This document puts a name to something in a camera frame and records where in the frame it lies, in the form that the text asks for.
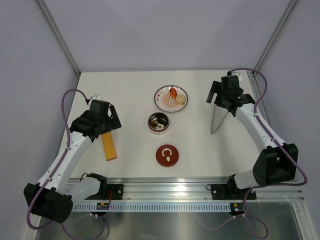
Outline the metal food tongs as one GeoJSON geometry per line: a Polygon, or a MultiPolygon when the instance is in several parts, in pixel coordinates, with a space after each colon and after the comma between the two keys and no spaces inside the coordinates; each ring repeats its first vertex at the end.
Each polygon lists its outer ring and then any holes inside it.
{"type": "Polygon", "coordinates": [[[222,107],[217,106],[216,104],[213,107],[213,115],[210,127],[210,134],[213,135],[225,119],[228,114],[228,110],[222,107]]]}

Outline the brown fried food piece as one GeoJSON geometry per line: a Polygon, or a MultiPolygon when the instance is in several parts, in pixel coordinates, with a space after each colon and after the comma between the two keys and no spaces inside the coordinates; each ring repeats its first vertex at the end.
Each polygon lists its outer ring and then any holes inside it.
{"type": "Polygon", "coordinates": [[[156,119],[152,120],[149,122],[149,125],[152,127],[152,128],[157,128],[159,123],[156,119]]]}

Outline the steel lunch box bowl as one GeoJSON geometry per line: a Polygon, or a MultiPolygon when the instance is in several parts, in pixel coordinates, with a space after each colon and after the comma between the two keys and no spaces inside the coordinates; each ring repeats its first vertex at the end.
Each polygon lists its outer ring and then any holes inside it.
{"type": "Polygon", "coordinates": [[[153,134],[162,135],[168,131],[170,119],[162,112],[155,112],[149,116],[147,126],[153,134]]]}

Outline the white tofu cube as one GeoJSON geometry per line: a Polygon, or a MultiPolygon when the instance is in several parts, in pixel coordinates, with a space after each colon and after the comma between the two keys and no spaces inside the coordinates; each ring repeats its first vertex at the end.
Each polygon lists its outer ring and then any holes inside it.
{"type": "Polygon", "coordinates": [[[165,128],[166,128],[166,125],[158,123],[158,127],[156,127],[155,129],[157,131],[163,131],[165,128]]]}

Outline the black seaweed piece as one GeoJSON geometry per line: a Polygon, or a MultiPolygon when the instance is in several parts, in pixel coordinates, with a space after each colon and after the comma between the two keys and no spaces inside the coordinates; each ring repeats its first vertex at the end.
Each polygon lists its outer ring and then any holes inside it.
{"type": "Polygon", "coordinates": [[[159,122],[160,124],[164,125],[164,126],[166,126],[166,125],[168,124],[168,121],[165,120],[164,118],[160,118],[160,119],[158,120],[158,122],[159,122]]]}

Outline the red lunch box lid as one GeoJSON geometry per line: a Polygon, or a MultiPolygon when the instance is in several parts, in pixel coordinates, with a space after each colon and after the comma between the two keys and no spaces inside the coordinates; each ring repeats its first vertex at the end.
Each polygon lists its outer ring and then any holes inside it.
{"type": "Polygon", "coordinates": [[[178,163],[179,151],[175,146],[165,144],[157,149],[155,158],[159,165],[170,168],[178,163]]]}

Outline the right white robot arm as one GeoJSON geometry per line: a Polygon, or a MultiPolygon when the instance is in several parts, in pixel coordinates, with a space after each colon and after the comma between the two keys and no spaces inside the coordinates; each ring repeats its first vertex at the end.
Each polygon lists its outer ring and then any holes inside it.
{"type": "Polygon", "coordinates": [[[297,146],[287,144],[272,130],[259,113],[255,100],[240,87],[237,75],[229,72],[220,81],[214,81],[206,102],[214,104],[212,135],[227,114],[231,114],[247,130],[259,152],[251,170],[231,175],[225,184],[210,186],[214,200],[242,200],[250,188],[278,185],[295,178],[297,146]]]}

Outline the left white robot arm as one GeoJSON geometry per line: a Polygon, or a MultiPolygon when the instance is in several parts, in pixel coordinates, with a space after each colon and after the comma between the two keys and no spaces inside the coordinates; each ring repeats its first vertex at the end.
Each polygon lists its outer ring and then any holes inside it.
{"type": "Polygon", "coordinates": [[[71,187],[67,185],[81,157],[95,139],[121,126],[114,105],[98,99],[90,102],[89,109],[67,128],[66,146],[47,172],[36,184],[28,183],[24,188],[28,223],[31,221],[29,215],[33,214],[62,224],[77,203],[111,197],[106,177],[96,173],[89,173],[71,187]]]}

